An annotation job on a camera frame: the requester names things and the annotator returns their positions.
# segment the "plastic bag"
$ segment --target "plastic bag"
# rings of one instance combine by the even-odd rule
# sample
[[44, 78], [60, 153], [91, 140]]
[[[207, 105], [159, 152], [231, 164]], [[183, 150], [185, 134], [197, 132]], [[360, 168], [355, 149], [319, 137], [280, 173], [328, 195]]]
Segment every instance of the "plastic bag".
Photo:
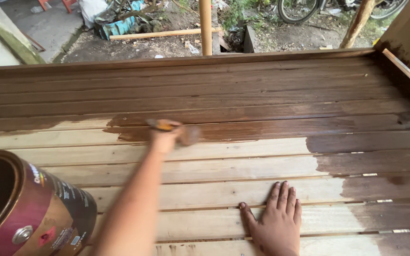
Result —
[[107, 3], [105, 0], [78, 0], [78, 4], [82, 10], [85, 26], [88, 29], [94, 27], [94, 18], [107, 9]]

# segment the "paint can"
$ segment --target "paint can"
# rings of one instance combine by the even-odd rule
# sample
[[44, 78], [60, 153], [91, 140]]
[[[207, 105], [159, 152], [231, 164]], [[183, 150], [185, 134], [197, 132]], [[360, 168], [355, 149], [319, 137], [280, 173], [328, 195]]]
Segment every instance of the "paint can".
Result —
[[88, 192], [0, 150], [0, 256], [72, 256], [91, 237]]

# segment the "fingers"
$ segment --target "fingers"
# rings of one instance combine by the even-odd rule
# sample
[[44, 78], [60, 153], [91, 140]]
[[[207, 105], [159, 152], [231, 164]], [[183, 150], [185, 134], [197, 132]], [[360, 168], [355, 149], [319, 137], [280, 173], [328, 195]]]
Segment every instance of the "fingers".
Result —
[[254, 218], [251, 208], [249, 208], [249, 206], [243, 202], [240, 203], [240, 207], [242, 208], [241, 213], [243, 220], [248, 224], [249, 227], [251, 227], [256, 223], [256, 218]]
[[297, 190], [294, 187], [291, 187], [289, 190], [289, 196], [288, 196], [288, 204], [286, 206], [286, 213], [289, 217], [293, 217], [293, 214], [295, 213], [295, 202], [296, 202], [296, 193]]
[[286, 180], [282, 183], [281, 192], [278, 198], [277, 208], [282, 211], [286, 211], [286, 206], [288, 204], [288, 195], [289, 195], [289, 182]]
[[295, 213], [293, 214], [293, 222], [295, 222], [297, 226], [302, 225], [302, 203], [300, 203], [299, 199], [297, 199], [297, 201], [295, 202]]
[[270, 192], [270, 196], [266, 201], [267, 208], [275, 209], [278, 204], [279, 189], [281, 188], [281, 182], [276, 182], [273, 189]]

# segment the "wooden post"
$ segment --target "wooden post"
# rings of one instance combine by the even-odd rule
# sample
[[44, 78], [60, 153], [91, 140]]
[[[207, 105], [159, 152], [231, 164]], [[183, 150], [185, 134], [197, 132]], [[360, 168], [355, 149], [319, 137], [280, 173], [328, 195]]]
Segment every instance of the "wooden post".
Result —
[[339, 48], [352, 48], [355, 39], [357, 38], [360, 30], [365, 26], [373, 8], [376, 6], [377, 0], [362, 0], [359, 9], [357, 10], [352, 22], [348, 28], [348, 31], [343, 39], [343, 42]]
[[199, 0], [202, 55], [213, 55], [211, 38], [211, 0]]

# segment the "red chair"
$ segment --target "red chair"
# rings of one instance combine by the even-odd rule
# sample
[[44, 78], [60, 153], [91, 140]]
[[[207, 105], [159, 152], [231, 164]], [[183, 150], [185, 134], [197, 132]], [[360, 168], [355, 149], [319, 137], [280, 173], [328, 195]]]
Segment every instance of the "red chair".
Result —
[[[77, 2], [77, 0], [61, 0], [61, 1], [63, 2], [64, 7], [67, 9], [67, 12], [69, 14], [71, 14], [72, 10], [71, 10], [71, 8], [69, 8], [69, 6], [71, 6], [71, 4]], [[47, 3], [47, 2], [48, 2], [48, 0], [39, 0], [39, 3], [41, 4], [42, 9], [44, 9], [44, 11], [47, 11], [47, 8], [44, 5], [44, 3]]]

